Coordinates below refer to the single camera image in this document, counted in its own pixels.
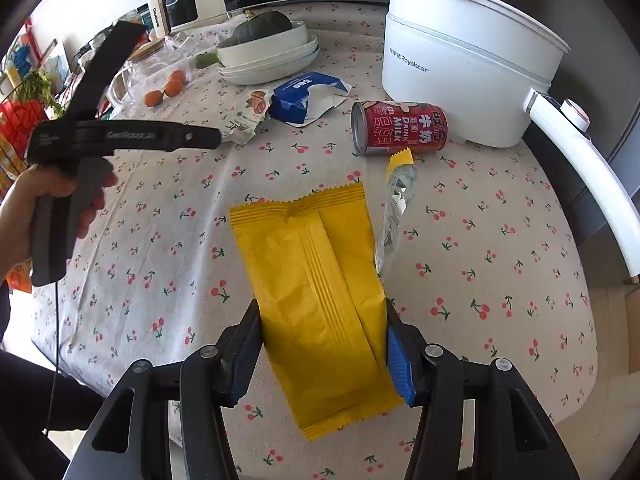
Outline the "person's left hand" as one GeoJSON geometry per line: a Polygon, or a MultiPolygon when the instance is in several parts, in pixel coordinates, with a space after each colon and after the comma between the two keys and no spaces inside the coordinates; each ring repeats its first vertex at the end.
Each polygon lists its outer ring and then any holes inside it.
{"type": "Polygon", "coordinates": [[[58,168],[35,165],[12,184],[1,204],[1,279],[30,259],[30,231],[36,201],[41,196],[63,198],[73,194],[77,180],[58,168]]]}

